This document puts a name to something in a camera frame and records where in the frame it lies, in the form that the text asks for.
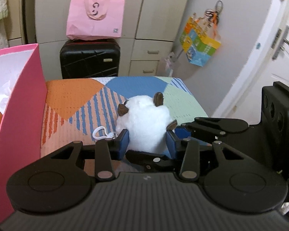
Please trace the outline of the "beige wooden wardrobe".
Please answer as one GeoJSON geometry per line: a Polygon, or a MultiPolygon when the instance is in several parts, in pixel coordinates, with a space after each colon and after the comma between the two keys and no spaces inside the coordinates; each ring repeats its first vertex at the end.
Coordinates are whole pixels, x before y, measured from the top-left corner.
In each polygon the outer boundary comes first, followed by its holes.
{"type": "Polygon", "coordinates": [[[119,76],[154,76],[173,46],[187,0],[8,0],[9,44],[37,43],[44,77],[60,79],[68,39],[114,38],[119,76]]]}

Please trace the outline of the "white brown plush cat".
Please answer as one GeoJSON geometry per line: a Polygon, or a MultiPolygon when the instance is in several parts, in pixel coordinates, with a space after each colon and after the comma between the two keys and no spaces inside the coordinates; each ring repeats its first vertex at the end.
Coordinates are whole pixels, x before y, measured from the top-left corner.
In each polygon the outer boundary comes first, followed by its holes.
{"type": "Polygon", "coordinates": [[[166,132],[177,127],[170,111],[164,105],[163,93],[154,97],[138,95],[118,105],[116,132],[127,129],[129,144],[127,150],[162,154],[166,152],[166,132]]]}

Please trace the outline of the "pink tote bag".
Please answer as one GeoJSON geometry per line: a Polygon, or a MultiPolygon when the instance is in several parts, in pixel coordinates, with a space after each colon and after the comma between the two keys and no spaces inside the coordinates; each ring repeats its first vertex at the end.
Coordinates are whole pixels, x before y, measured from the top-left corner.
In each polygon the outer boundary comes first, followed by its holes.
{"type": "Polygon", "coordinates": [[[71,0],[67,38],[85,41],[120,38],[124,8],[125,0],[71,0]]]}

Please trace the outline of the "colourful patchwork table mat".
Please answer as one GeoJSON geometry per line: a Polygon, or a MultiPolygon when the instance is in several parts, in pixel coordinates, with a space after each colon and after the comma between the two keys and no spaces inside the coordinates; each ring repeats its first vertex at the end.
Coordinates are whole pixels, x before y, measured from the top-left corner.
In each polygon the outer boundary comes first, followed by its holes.
{"type": "Polygon", "coordinates": [[[179,124],[207,114],[179,78],[106,77],[46,82],[47,96],[40,142],[42,157],[76,140],[94,144],[93,130],[115,130],[118,104],[137,95],[164,95],[164,104],[179,124]]]}

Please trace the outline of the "pink cardboard box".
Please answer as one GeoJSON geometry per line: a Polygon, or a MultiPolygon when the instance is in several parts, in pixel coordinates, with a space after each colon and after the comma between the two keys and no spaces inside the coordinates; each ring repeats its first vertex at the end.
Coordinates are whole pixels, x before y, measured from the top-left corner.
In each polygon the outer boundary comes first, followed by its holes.
{"type": "Polygon", "coordinates": [[[0,49],[0,88],[9,80],[13,90],[6,109],[0,108],[0,222],[13,213],[8,179],[40,157],[47,88],[38,44],[0,49]]]}

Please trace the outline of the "black clothes rack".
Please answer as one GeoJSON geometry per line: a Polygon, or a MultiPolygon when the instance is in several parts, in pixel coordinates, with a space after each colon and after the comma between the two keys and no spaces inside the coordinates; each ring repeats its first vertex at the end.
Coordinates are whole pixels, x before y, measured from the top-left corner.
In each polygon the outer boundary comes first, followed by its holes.
{"type": "Polygon", "coordinates": [[[35,0],[22,0],[22,21],[24,43],[36,43],[35,0]]]}

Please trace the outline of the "white door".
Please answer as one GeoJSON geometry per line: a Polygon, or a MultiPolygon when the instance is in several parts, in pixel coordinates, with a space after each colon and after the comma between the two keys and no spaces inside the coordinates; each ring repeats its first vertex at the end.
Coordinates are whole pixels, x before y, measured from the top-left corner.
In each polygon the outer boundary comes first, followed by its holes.
{"type": "Polygon", "coordinates": [[[284,47],[285,50],[280,52],[276,60],[270,59],[261,65],[260,72],[252,84],[228,114],[230,118],[243,119],[249,124],[259,123],[262,87],[273,85],[275,81],[289,86],[289,47],[287,44],[284,47]]]}

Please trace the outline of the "white bell keychain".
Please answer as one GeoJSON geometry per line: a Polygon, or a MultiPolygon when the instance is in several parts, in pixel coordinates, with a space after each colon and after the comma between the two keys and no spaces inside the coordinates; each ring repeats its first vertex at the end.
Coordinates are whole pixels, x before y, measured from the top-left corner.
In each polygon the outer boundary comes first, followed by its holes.
{"type": "Polygon", "coordinates": [[[94,140],[113,140],[116,139],[118,134],[116,132],[107,132],[104,126],[99,126],[93,130],[92,137],[94,140]]]}

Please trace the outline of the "colourful paper gift bag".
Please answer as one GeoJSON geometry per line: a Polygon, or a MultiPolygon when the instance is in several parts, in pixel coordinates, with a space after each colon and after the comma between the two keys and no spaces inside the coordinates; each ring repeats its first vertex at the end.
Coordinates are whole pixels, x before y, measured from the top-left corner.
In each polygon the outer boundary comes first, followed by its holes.
{"type": "Polygon", "coordinates": [[[189,17],[180,36],[180,43],[190,64],[203,67],[220,48],[218,22],[218,12],[210,9],[202,17],[196,14],[189,17]]]}

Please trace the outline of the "clear plastic bag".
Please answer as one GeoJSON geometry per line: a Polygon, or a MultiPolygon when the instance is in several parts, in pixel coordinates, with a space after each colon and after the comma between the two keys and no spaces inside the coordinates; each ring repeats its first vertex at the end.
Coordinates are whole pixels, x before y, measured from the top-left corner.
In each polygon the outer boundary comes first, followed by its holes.
{"type": "Polygon", "coordinates": [[[174,52],[169,53],[169,55],[164,59],[164,67],[162,68],[162,71],[165,77],[172,76],[176,61],[177,57],[174,52]]]}

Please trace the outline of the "white mesh bath pouf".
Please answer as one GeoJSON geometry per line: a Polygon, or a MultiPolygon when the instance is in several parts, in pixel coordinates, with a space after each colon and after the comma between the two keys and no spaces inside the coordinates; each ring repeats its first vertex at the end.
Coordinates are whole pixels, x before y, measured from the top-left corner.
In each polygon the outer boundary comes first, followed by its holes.
{"type": "Polygon", "coordinates": [[[11,82],[11,80],[7,81],[5,84],[2,85],[2,87],[0,88],[0,93],[2,95],[2,99],[0,101],[0,108],[5,110],[7,103],[9,101],[9,98],[11,96],[13,90],[13,84],[11,82]]]}

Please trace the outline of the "black suitcase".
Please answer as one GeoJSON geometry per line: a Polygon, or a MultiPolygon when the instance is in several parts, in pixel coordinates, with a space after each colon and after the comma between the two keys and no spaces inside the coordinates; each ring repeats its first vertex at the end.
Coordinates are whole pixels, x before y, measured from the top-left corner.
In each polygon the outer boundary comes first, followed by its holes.
{"type": "Polygon", "coordinates": [[[59,57],[63,79],[118,76],[120,47],[114,39],[68,40],[59,57]]]}

